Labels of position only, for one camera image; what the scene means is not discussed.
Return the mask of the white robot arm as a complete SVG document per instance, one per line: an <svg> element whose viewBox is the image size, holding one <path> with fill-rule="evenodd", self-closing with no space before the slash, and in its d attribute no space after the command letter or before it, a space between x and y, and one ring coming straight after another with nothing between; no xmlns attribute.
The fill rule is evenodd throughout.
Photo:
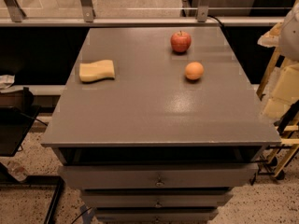
<svg viewBox="0 0 299 224"><path fill-rule="evenodd" d="M285 17L281 26L278 46L286 58L299 61L299 6L295 6Z"/></svg>

